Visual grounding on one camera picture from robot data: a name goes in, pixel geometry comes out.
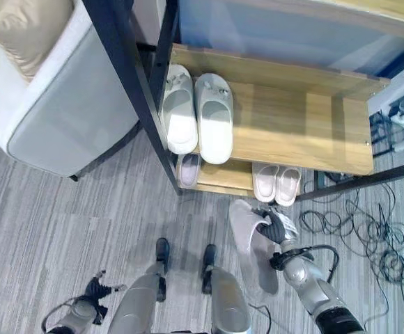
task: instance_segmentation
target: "white armchair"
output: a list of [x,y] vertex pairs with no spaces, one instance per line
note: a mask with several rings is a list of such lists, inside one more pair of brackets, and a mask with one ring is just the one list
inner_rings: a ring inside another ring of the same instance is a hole
[[137,120],[81,1],[31,83],[0,48],[0,147],[14,159],[71,176]]

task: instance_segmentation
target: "white slipper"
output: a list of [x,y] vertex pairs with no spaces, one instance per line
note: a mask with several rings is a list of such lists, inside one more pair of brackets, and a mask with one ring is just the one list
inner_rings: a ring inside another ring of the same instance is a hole
[[170,151],[187,154],[196,148],[193,81],[188,70],[182,65],[169,66],[160,121],[165,128]]
[[259,224],[269,225],[270,222],[255,214],[251,205],[244,200],[231,203],[228,215],[238,250],[245,294],[255,304],[274,299],[278,292],[278,275],[270,266],[269,259],[277,245],[256,231]]
[[196,81],[199,149],[210,164],[223,164],[233,150],[233,96],[219,75],[202,74]]
[[180,155],[177,160],[178,179],[182,188],[193,189],[201,169],[201,157],[197,154]]
[[297,197],[300,187],[301,170],[295,167],[282,167],[277,175],[275,200],[283,207],[290,207]]
[[279,166],[254,162],[251,165],[253,192],[257,200],[269,203],[277,195],[277,174]]

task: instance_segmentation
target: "tangled cable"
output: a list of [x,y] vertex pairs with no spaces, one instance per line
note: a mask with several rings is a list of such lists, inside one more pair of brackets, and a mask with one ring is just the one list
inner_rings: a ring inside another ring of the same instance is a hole
[[[307,210],[300,214],[300,226],[311,233],[324,233],[339,236],[349,251],[360,257],[366,257],[371,265],[371,271],[375,275],[380,291],[386,302],[386,310],[383,313],[369,317],[364,322],[367,331],[367,324],[370,321],[385,316],[389,311],[388,298],[380,285],[383,279],[388,283],[401,287],[404,305],[404,257],[401,251],[404,249],[404,224],[394,223],[392,213],[396,205],[396,196],[388,184],[381,184],[388,196],[386,203],[378,203],[378,216],[374,217],[365,212],[359,206],[359,190],[355,191],[353,200],[345,200],[345,215],[340,216],[335,211],[328,211],[324,214],[314,210]],[[317,203],[329,204],[337,201],[343,193],[329,201],[313,200]],[[346,237],[355,234],[363,251],[358,252],[351,248]]]

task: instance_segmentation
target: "wooden shelf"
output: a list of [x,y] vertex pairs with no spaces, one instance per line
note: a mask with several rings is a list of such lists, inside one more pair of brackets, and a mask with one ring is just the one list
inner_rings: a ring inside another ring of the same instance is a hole
[[229,160],[222,165],[202,161],[197,190],[253,197],[251,163]]
[[389,80],[180,45],[171,61],[196,77],[214,72],[229,82],[232,159],[356,175],[372,171],[366,100]]
[[404,0],[228,0],[265,10],[365,26],[404,38]]

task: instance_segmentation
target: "silver robot leg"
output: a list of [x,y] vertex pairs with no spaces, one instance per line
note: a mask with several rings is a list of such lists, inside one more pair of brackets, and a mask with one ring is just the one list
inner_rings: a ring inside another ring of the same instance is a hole
[[235,276],[218,267],[208,270],[211,270],[212,333],[251,334],[249,310]]
[[108,334],[150,333],[163,262],[156,262],[126,291],[109,327]]

